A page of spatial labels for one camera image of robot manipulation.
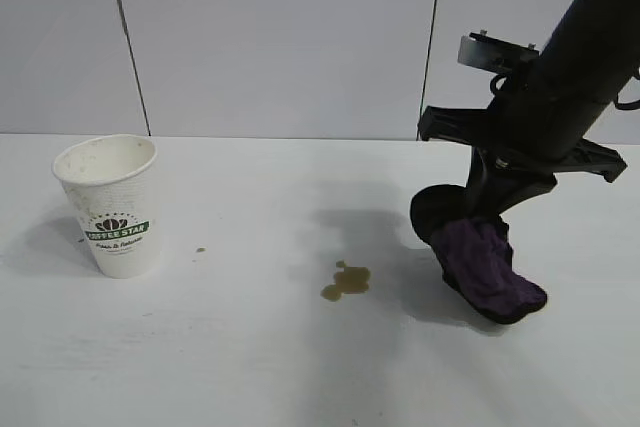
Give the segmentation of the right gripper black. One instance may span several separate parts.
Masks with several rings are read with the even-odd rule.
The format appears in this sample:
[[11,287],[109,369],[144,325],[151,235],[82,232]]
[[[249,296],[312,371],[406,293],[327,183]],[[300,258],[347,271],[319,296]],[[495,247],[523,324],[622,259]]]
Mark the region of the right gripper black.
[[[554,97],[528,81],[532,67],[525,62],[493,76],[485,109],[429,106],[420,117],[421,140],[473,147],[464,189],[469,217],[493,217],[550,193],[555,173],[586,172],[613,182],[627,167],[617,151],[585,138],[604,106]],[[503,164],[501,197],[496,162]]]

